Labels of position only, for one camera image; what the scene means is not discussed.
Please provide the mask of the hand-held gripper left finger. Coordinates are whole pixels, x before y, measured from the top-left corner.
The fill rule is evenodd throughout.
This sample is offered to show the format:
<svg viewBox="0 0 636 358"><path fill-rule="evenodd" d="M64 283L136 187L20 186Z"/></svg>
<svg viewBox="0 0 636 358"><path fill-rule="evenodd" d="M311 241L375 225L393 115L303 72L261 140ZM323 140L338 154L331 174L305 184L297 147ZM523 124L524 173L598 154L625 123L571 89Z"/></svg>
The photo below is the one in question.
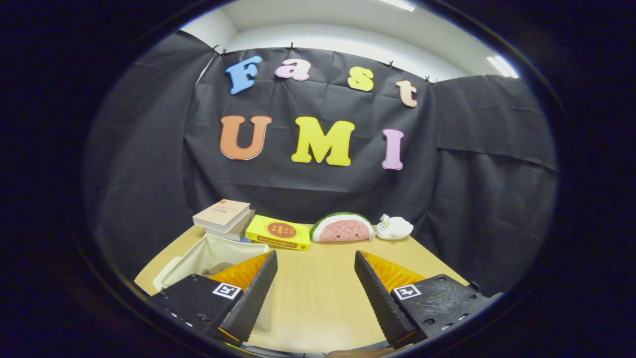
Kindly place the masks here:
<svg viewBox="0 0 636 358"><path fill-rule="evenodd" d="M211 276L189 274L149 301L198 335L241 346L250 338L277 270L271 250Z"/></svg>

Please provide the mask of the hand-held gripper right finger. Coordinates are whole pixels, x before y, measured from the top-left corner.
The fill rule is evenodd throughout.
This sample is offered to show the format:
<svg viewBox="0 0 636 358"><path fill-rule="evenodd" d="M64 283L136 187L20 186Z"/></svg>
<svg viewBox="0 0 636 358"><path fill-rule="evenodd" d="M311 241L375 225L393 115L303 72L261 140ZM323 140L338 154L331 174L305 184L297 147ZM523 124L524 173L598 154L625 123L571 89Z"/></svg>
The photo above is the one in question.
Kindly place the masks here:
<svg viewBox="0 0 636 358"><path fill-rule="evenodd" d="M502 293L483 295L447 274L425 278L371 253L357 250L354 270L386 342L400 349L440 335L486 310Z"/></svg>

